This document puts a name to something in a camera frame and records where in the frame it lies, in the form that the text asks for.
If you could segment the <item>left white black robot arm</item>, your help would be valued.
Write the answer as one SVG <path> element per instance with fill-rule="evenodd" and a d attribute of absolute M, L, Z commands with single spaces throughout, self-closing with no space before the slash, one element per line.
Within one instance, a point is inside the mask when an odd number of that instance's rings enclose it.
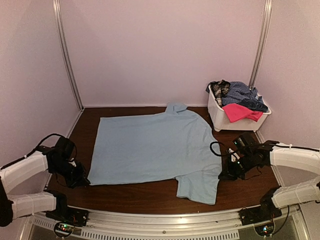
<path fill-rule="evenodd" d="M 13 220 L 44 212 L 46 217 L 75 227 L 87 224 L 87 210 L 68 206 L 63 193 L 44 190 L 34 194 L 10 195 L 18 185 L 33 176 L 48 172 L 64 178 L 69 189 L 88 186 L 83 165 L 72 155 L 77 147 L 70 139 L 59 136 L 56 144 L 47 147 L 39 143 L 31 152 L 0 168 L 0 225 L 6 227 Z"/>

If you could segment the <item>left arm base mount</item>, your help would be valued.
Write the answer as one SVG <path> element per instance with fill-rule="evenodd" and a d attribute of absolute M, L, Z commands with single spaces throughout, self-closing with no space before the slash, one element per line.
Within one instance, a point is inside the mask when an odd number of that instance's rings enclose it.
<path fill-rule="evenodd" d="M 46 211 L 45 216 L 56 221 L 53 232 L 58 238 L 64 239 L 72 235 L 76 227 L 87 225 L 89 211 L 67 206 L 65 210 Z"/>

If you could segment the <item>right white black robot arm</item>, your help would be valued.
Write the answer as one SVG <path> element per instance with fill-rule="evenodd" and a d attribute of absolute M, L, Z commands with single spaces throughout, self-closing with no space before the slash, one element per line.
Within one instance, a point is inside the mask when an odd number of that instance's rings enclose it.
<path fill-rule="evenodd" d="M 248 171 L 264 166 L 290 167 L 320 174 L 319 149 L 287 145 L 274 140 L 259 143 L 248 132 L 239 135 L 233 143 L 236 150 L 228 149 L 223 154 L 226 164 L 222 166 L 218 177 L 220 180 L 244 180 Z M 266 221 L 278 216 L 283 207 L 319 200 L 320 178 L 317 176 L 292 186 L 270 189 L 261 198 L 256 216 L 259 220 Z"/>

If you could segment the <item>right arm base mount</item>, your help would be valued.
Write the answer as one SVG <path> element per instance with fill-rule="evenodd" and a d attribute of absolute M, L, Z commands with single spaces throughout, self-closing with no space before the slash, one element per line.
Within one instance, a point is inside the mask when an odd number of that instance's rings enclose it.
<path fill-rule="evenodd" d="M 243 207 L 238 211 L 242 226 L 253 225 L 255 233 L 263 238 L 271 237 L 276 232 L 275 218 L 282 216 L 278 208 L 270 209 L 261 205 Z"/>

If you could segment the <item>light blue printed t-shirt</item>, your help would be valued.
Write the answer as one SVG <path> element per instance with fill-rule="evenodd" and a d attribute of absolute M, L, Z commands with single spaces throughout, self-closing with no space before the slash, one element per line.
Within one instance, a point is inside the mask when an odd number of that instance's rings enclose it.
<path fill-rule="evenodd" d="M 157 114 L 102 117 L 88 179 L 93 186 L 174 179 L 177 197 L 214 205 L 222 171 L 214 141 L 211 126 L 182 103 Z"/>

